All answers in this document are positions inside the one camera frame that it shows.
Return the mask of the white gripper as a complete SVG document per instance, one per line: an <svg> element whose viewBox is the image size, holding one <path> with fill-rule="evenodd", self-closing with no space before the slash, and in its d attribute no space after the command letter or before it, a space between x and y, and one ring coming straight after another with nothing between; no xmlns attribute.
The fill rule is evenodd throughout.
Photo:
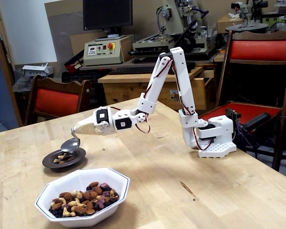
<svg viewBox="0 0 286 229"><path fill-rule="evenodd" d="M101 135L111 135L116 133L111 108L100 107L93 112L93 115L95 116L94 126Z"/></svg>

